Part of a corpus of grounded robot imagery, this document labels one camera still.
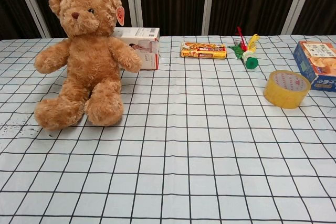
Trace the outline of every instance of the white box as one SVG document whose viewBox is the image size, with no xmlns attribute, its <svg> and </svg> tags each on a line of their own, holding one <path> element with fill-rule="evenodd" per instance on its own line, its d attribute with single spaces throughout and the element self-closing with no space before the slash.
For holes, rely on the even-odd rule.
<svg viewBox="0 0 336 224">
<path fill-rule="evenodd" d="M 159 28 L 116 27 L 112 36 L 133 47 L 142 60 L 141 69 L 158 69 Z"/>
</svg>

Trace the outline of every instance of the tape roll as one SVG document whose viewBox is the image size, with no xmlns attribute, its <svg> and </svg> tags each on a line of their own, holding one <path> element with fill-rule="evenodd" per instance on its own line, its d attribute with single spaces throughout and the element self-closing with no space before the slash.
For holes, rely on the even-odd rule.
<svg viewBox="0 0 336 224">
<path fill-rule="evenodd" d="M 309 81 L 298 73 L 277 70 L 270 74 L 264 90 L 265 98 L 275 106 L 294 109 L 310 90 Z"/>
</svg>

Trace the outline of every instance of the teddy bear nose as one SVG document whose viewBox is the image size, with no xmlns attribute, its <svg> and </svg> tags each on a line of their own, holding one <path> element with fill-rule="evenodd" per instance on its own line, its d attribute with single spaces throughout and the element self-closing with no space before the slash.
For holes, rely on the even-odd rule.
<svg viewBox="0 0 336 224">
<path fill-rule="evenodd" d="M 71 13 L 71 15 L 73 18 L 77 19 L 79 16 L 79 13 L 74 12 L 74 13 Z"/>
</svg>

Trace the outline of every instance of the brown teddy bear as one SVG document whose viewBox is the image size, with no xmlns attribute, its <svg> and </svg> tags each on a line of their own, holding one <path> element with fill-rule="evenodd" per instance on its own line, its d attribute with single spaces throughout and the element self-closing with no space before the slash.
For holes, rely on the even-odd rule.
<svg viewBox="0 0 336 224">
<path fill-rule="evenodd" d="M 111 37 L 121 1 L 49 0 L 49 6 L 69 38 L 40 52 L 34 66 L 51 73 L 68 65 L 68 75 L 57 98 L 37 104 L 36 121 L 57 130 L 77 123 L 85 112 L 94 125 L 117 123 L 123 113 L 119 65 L 131 72 L 141 68 L 135 51 Z"/>
</svg>

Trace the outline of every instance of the cardboard box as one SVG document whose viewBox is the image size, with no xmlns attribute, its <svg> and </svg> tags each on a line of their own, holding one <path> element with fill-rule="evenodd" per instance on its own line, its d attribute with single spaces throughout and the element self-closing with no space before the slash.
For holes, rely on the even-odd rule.
<svg viewBox="0 0 336 224">
<path fill-rule="evenodd" d="M 226 48 L 223 44 L 182 42 L 181 57 L 225 59 Z"/>
<path fill-rule="evenodd" d="M 142 59 L 141 69 L 158 69 L 159 28 L 116 27 L 112 36 L 119 38 L 134 48 Z"/>
<path fill-rule="evenodd" d="M 336 49 L 330 43 L 300 41 L 293 55 L 311 89 L 336 92 Z"/>
</svg>

